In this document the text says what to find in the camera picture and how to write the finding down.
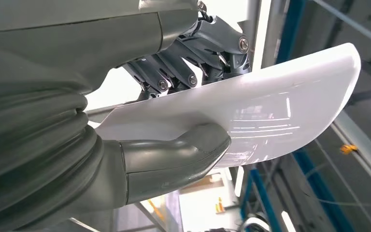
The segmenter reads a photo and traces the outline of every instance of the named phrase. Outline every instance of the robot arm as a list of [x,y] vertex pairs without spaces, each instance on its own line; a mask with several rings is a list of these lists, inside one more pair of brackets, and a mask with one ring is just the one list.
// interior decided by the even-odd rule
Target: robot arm
[[227,150],[230,138],[215,124],[172,141],[119,142],[101,139],[83,112],[83,94],[111,68],[193,30],[196,1],[0,0],[0,13],[8,9],[0,14],[0,231],[175,190],[204,177]]

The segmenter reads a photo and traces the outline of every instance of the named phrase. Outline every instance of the wire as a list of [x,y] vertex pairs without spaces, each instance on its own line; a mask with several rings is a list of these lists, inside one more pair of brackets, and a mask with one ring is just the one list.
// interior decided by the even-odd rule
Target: wire
[[326,167],[326,163],[322,163],[316,167],[314,167],[313,169],[311,169],[309,172],[307,172],[305,174],[305,179],[301,180],[300,182],[300,189],[302,191],[303,194],[305,194],[306,196],[310,197],[311,199],[314,199],[314,200],[317,200],[319,202],[322,202],[322,203],[327,203],[327,204],[335,204],[335,205],[341,205],[341,206],[356,206],[356,207],[361,207],[361,206],[369,206],[371,207],[371,203],[356,203],[356,202],[334,202],[334,201],[327,201],[327,200],[323,200],[323,199],[320,199],[320,198],[317,198],[317,197],[314,197],[312,196],[311,194],[307,193],[305,190],[304,190],[304,184],[305,184],[305,180],[308,180],[308,178],[313,175],[314,173],[318,172],[319,170],[323,169]]

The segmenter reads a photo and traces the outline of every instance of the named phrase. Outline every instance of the metal screw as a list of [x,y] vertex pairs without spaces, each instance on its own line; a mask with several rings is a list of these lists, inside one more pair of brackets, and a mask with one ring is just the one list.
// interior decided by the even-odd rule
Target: metal screw
[[167,82],[165,80],[160,80],[158,82],[158,88],[161,90],[161,91],[166,91],[167,88],[169,87],[169,85],[167,84]]
[[240,46],[241,52],[244,52],[244,53],[248,52],[248,49],[249,49],[248,39],[245,37],[241,37],[239,46]]
[[202,1],[198,1],[197,2],[197,5],[200,9],[202,9],[204,7],[204,3]]
[[191,85],[192,87],[195,87],[195,86],[197,85],[198,80],[197,80],[196,76],[194,76],[194,75],[190,75],[190,76],[188,77],[188,82],[190,83],[190,85]]

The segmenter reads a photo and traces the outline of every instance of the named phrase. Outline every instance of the metal pole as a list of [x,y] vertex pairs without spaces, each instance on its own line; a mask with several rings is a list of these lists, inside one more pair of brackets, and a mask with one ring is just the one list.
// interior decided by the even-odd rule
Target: metal pole
[[371,176],[371,140],[368,136],[344,111],[339,113],[331,127],[345,144],[357,147],[354,157]]
[[71,221],[71,222],[73,222],[73,223],[75,223],[75,224],[77,224],[77,225],[79,225],[79,226],[81,226],[81,227],[83,227],[83,228],[85,228],[85,229],[88,229],[88,230],[90,230],[90,231],[92,231],[92,232],[100,232],[100,231],[94,229],[93,227],[90,227],[90,226],[84,224],[83,222],[81,222],[81,221],[75,219],[74,217],[73,217],[73,218],[71,217],[71,218],[69,219],[69,221]]
[[144,215],[146,215],[146,217],[161,231],[161,232],[166,232],[167,230],[164,228],[164,225],[162,225],[155,217],[153,217],[153,215],[151,215],[147,209],[140,203],[140,202],[137,202],[137,203],[134,203],[134,205],[140,209],[140,211],[142,213],[144,213]]
[[322,154],[324,154],[325,158],[328,160],[328,162],[332,166],[333,170],[335,170],[336,174],[339,176],[339,179],[341,179],[341,181],[343,182],[343,185],[345,185],[346,189],[349,191],[349,193],[355,199],[355,202],[359,205],[359,207],[361,208],[362,212],[365,214],[365,216],[368,218],[369,222],[371,223],[371,216],[368,214],[368,211],[366,210],[365,206],[362,205],[362,203],[360,202],[360,200],[357,197],[357,195],[355,194],[355,192],[353,192],[353,190],[351,189],[350,185],[348,184],[348,182],[345,180],[345,178],[343,177],[343,175],[339,171],[338,167],[336,167],[336,165],[334,164],[334,162],[332,161],[332,159],[329,157],[329,155],[327,154],[327,152],[325,151],[325,149],[322,147],[322,145],[318,141],[318,139],[315,139],[314,141],[315,141],[316,145],[318,145],[318,147],[321,149]]
[[[267,174],[267,179],[265,180],[265,183],[264,183],[265,189],[267,189],[268,185],[271,183],[272,177],[275,173],[275,170],[278,168],[281,162],[281,159],[275,159],[275,161],[271,161],[271,162],[272,162],[272,165],[271,165],[270,170],[268,170],[267,167],[263,163],[261,164]],[[259,207],[260,207],[259,202],[258,201],[255,202],[253,212],[255,213]]]
[[370,30],[364,28],[362,25],[360,25],[359,23],[355,22],[354,20],[352,20],[348,16],[342,14],[340,11],[336,10],[334,7],[332,7],[331,5],[327,4],[326,2],[324,2],[322,0],[313,0],[313,1],[316,2],[316,3],[318,3],[320,6],[322,6],[323,8],[325,8],[325,10],[329,11],[330,13],[332,13],[333,15],[335,15],[336,17],[338,17],[339,19],[341,19],[343,22],[349,24],[354,29],[356,29],[357,31],[359,31],[360,33],[362,33],[363,35],[365,35],[366,37],[368,37],[369,39],[371,39],[371,31]]

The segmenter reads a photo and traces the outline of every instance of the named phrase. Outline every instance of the blue metal frame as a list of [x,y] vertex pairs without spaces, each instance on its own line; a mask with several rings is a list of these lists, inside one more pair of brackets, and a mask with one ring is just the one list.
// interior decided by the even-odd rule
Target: blue metal frame
[[[294,151],[292,154],[294,155],[295,160],[304,174],[307,174],[315,169],[314,164],[309,159],[304,148],[300,148]],[[325,201],[335,202],[335,198],[318,172],[308,177],[308,183],[317,198]],[[342,209],[338,205],[324,202],[321,202],[321,205],[336,231],[354,231],[352,225],[349,223],[345,214],[342,212]]]
[[245,215],[245,206],[248,201],[248,197],[251,193],[251,190],[253,189],[252,183],[255,184],[256,188],[258,189],[259,198],[261,199],[262,203],[264,204],[264,210],[268,217],[268,222],[270,223],[270,227],[272,228],[273,232],[282,232],[281,227],[279,225],[278,219],[276,217],[276,214],[273,210],[272,204],[270,199],[267,195],[267,190],[265,189],[264,183],[262,182],[261,177],[259,176],[259,172],[257,169],[252,169],[249,172],[248,178],[247,178],[247,188],[245,190],[245,195],[243,198],[243,204],[241,206],[241,217],[243,219],[246,218]]

